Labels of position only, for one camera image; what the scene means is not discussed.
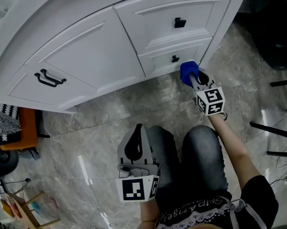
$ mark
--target person's right arm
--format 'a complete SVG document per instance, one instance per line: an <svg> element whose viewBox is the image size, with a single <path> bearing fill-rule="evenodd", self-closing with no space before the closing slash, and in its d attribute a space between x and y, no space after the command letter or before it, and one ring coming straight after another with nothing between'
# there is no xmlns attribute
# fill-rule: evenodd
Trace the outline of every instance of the person's right arm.
<svg viewBox="0 0 287 229"><path fill-rule="evenodd" d="M251 178L259 176L260 173L252 163L244 144L226 125L221 115L214 114L208 118L224 144L242 190Z"/></svg>

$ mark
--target black chair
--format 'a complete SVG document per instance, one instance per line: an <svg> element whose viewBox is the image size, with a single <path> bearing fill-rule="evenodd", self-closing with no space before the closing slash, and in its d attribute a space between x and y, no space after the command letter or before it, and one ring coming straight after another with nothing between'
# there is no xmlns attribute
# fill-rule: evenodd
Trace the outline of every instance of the black chair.
<svg viewBox="0 0 287 229"><path fill-rule="evenodd" d="M287 80L286 81L280 81L280 82L272 82L271 86L284 86L287 85ZM267 132L271 132L274 133L276 135L280 135L280 136L284 136L287 137L287 131L283 131L277 128L273 128L273 127L269 127L269 126L265 126L265 125L260 125L254 122L250 122L249 123L251 127L263 130L263 131L267 131ZM282 156L282 157L287 157L287 152L273 152L273 151L267 151L266 154L268 155L272 155L272 156Z"/></svg>

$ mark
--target black handle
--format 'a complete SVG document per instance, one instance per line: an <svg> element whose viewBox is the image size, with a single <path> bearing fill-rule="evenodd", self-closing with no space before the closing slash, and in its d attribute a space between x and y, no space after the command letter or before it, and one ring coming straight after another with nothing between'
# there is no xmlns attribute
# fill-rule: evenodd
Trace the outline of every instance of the black handle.
<svg viewBox="0 0 287 229"><path fill-rule="evenodd" d="M181 18L175 18L174 28L183 28L186 22L186 20L181 20Z"/></svg>
<svg viewBox="0 0 287 229"><path fill-rule="evenodd" d="M61 81L58 81L58 80L56 80L56 79L53 79L53 78L47 76L47 75L46 75L47 70L45 70L45 69L41 69L41 72L43 73L43 75L44 75L44 77L45 77L46 80L51 81L51 82L53 82L53 83L56 83L57 85L61 85L61 84L63 84L63 83L66 81L66 79L62 79Z"/></svg>
<svg viewBox="0 0 287 229"><path fill-rule="evenodd" d="M172 56L172 63L179 61L180 58L177 58L176 55Z"/></svg>
<svg viewBox="0 0 287 229"><path fill-rule="evenodd" d="M48 83L48 82L45 82L45 81L42 81L41 79L40 79L40 73L35 73L34 74L37 78L38 78L38 81L40 82L40 83L42 83L42 84L44 84L44 85L46 85L46 86L51 86L51 87L56 87L58 84L57 83L55 83L54 85L52 85L52 84L50 84L50 83Z"/></svg>

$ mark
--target black wheel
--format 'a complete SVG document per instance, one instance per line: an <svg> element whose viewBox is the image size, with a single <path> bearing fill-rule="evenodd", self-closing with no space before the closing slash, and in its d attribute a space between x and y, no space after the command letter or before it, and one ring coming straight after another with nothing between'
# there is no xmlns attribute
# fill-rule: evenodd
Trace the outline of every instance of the black wheel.
<svg viewBox="0 0 287 229"><path fill-rule="evenodd" d="M0 149L0 177L11 173L19 163L19 155L16 150L3 151Z"/></svg>

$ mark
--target person's left arm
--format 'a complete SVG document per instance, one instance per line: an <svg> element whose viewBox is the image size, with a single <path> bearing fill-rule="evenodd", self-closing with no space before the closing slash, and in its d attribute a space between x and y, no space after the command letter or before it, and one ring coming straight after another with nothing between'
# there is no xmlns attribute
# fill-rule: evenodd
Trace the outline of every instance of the person's left arm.
<svg viewBox="0 0 287 229"><path fill-rule="evenodd" d="M160 217L156 199L152 199L148 202L140 203L140 219L141 224L138 229L154 229L157 219Z"/></svg>

